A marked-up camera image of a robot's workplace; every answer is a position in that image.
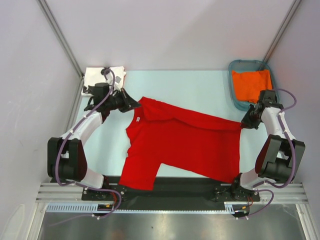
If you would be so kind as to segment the red t shirt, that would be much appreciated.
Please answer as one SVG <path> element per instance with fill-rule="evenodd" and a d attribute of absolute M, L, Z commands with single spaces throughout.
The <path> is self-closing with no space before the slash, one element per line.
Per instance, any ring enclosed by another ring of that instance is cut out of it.
<path fill-rule="evenodd" d="M 161 165 L 231 183 L 240 172 L 239 122 L 143 97 L 126 128 L 119 183 L 151 191 Z"/>

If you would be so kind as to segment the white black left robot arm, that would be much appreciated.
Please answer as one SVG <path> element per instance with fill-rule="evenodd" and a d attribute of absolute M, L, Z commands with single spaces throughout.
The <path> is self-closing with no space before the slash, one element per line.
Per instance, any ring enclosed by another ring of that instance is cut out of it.
<path fill-rule="evenodd" d="M 88 167 L 85 143 L 111 111 L 126 113 L 141 104 L 124 88 L 114 90 L 108 83 L 97 83 L 89 89 L 92 96 L 84 109 L 84 116 L 62 136 L 48 140 L 47 174 L 61 186 L 79 184 L 92 188 L 98 199 L 105 200 L 111 193 L 108 178 Z"/>

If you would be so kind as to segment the orange t shirt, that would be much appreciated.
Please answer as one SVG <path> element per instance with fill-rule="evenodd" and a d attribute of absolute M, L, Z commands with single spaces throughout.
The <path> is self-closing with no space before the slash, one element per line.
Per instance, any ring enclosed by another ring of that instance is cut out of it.
<path fill-rule="evenodd" d="M 270 71 L 267 69 L 242 73 L 233 70 L 231 76 L 235 97 L 241 102 L 256 104 L 261 91 L 273 88 Z"/>

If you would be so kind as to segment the white folded printed t shirt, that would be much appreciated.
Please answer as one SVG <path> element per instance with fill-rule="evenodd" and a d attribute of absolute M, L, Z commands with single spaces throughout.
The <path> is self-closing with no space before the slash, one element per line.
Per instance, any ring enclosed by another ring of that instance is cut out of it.
<path fill-rule="evenodd" d="M 92 88 L 95 84 L 108 83 L 112 85 L 113 74 L 115 76 L 114 90 L 120 90 L 124 86 L 125 81 L 125 68 L 123 66 L 111 67 L 110 70 L 107 67 L 87 67 L 84 74 L 84 83 L 82 87 L 82 96 L 92 96 Z"/>

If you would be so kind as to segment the aluminium frame post left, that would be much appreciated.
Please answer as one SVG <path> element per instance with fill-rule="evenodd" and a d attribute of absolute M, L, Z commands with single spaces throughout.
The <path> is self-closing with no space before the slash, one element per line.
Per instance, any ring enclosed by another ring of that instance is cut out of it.
<path fill-rule="evenodd" d="M 36 0 L 37 4 L 39 5 L 44 17 L 46 18 L 51 30 L 53 31 L 53 34 L 57 38 L 62 50 L 64 51 L 66 57 L 68 58 L 72 68 L 76 72 L 76 74 L 82 78 L 84 76 L 80 65 L 78 61 L 76 60 L 76 57 L 67 41 L 65 38 L 58 21 L 56 20 L 48 2 L 46 0 Z"/>

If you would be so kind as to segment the teal plastic basket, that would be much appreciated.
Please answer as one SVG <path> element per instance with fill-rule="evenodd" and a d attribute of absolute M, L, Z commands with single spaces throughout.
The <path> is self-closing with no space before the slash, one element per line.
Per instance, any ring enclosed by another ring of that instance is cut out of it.
<path fill-rule="evenodd" d="M 277 88 L 271 68 L 259 60 L 233 60 L 228 65 L 228 82 L 234 106 L 244 112 L 258 102 L 262 90 Z"/>

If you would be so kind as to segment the aluminium frame post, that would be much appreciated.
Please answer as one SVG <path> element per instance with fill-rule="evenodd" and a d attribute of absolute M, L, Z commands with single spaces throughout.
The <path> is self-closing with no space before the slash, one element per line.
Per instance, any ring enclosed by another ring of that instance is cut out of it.
<path fill-rule="evenodd" d="M 84 76 L 80 65 L 78 61 L 76 60 L 76 57 L 67 41 L 65 38 L 58 21 L 56 20 L 48 2 L 46 0 L 36 0 L 37 4 L 39 5 L 44 17 L 46 18 L 51 30 L 53 31 L 53 34 L 57 38 L 62 50 L 64 51 L 66 57 L 68 58 L 72 68 L 76 72 L 76 74 L 82 78 Z"/>
<path fill-rule="evenodd" d="M 304 0 L 293 0 L 262 61 L 269 63 Z"/>

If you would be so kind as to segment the aluminium front rail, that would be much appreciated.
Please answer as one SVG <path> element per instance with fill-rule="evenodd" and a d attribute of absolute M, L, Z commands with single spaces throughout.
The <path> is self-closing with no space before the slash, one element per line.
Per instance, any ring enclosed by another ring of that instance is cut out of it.
<path fill-rule="evenodd" d="M 57 183 L 42 183 L 36 203 L 77 203 L 82 200 L 83 188 L 76 185 L 60 186 Z"/>

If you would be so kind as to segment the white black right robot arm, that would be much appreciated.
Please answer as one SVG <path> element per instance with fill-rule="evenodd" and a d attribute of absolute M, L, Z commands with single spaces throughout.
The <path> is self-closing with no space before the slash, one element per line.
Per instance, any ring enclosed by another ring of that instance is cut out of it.
<path fill-rule="evenodd" d="M 295 178 L 306 145 L 291 133 L 285 111 L 275 90 L 262 90 L 257 103 L 250 105 L 241 120 L 244 129 L 258 129 L 264 124 L 267 139 L 256 158 L 255 167 L 233 180 L 230 195 L 235 201 L 252 197 L 264 184 L 276 189 L 285 188 Z"/>

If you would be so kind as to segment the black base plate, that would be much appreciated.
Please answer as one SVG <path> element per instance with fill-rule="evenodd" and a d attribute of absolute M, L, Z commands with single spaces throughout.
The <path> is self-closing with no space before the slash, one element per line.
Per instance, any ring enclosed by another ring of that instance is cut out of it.
<path fill-rule="evenodd" d="M 249 206 L 260 201 L 255 193 L 245 200 L 232 199 L 232 184 L 204 177 L 157 177 L 153 190 L 137 190 L 119 184 L 120 177 L 109 176 L 109 191 L 85 190 L 76 204 L 111 204 L 114 210 L 216 210 L 223 203 Z"/>

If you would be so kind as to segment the aluminium frame post right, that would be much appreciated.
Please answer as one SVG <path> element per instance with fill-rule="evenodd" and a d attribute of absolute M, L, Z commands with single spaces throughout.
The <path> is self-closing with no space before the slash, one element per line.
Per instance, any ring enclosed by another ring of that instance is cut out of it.
<path fill-rule="evenodd" d="M 304 0 L 293 0 L 262 61 L 269 63 Z"/>

